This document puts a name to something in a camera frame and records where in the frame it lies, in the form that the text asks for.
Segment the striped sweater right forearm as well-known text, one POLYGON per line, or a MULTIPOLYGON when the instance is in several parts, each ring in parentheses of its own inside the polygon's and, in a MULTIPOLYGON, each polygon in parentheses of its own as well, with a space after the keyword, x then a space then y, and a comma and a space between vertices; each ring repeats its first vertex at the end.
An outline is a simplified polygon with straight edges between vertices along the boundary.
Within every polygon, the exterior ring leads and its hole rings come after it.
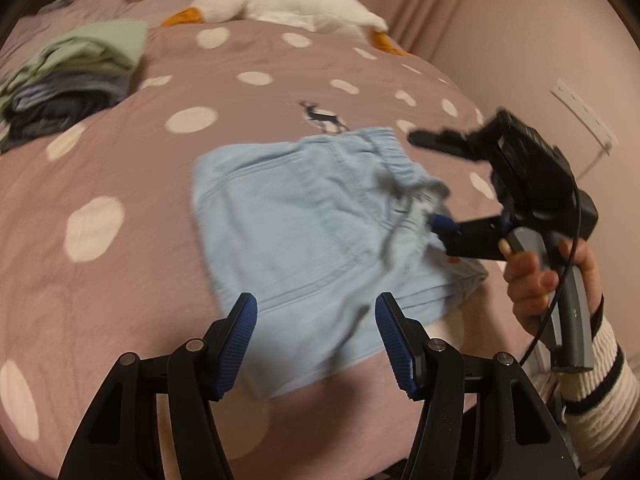
POLYGON ((536 351, 525 371, 547 400, 560 390, 564 420, 585 474, 612 466, 630 448, 639 427, 639 371, 626 359, 600 304, 591 317, 593 369, 558 374, 536 351))

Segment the person right hand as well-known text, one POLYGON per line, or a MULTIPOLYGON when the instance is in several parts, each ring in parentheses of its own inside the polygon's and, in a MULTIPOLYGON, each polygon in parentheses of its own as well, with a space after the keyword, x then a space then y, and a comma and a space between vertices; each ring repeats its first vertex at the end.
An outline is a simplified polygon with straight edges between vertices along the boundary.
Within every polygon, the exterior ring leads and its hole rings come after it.
MULTIPOLYGON (((548 310, 550 296, 558 287, 559 275, 542 270, 534 252, 514 252, 506 240, 500 240, 499 248, 506 257, 503 278, 508 284, 513 314, 524 330, 535 336, 548 310)), ((588 309, 594 318, 603 298, 602 283, 596 255, 584 240, 578 242, 574 263, 582 274, 588 309)))

